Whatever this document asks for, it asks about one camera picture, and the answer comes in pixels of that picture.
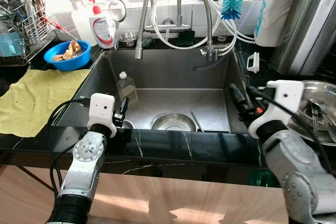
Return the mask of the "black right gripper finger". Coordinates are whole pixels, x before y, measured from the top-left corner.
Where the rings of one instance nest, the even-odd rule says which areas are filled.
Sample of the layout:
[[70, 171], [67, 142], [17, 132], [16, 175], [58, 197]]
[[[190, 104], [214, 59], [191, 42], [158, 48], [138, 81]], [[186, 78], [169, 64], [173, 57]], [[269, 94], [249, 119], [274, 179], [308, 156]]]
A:
[[235, 83], [230, 83], [228, 85], [228, 93], [236, 109], [247, 110], [249, 108], [247, 97], [245, 97], [243, 92], [237, 85], [235, 85]]

